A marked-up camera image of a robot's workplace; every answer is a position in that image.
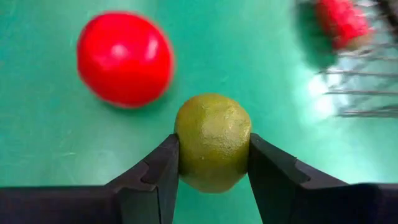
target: metal wire rack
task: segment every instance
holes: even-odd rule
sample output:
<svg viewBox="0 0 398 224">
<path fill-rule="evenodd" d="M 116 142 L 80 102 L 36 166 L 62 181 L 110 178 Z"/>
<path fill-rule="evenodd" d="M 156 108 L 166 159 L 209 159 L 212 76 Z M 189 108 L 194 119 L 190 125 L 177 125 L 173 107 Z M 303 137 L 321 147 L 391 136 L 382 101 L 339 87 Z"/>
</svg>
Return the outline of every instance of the metal wire rack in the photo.
<svg viewBox="0 0 398 224">
<path fill-rule="evenodd" d="M 355 1 L 375 30 L 372 44 L 338 53 L 337 63 L 319 72 L 337 116 L 398 118 L 398 26 L 387 20 L 379 1 Z"/>
</svg>

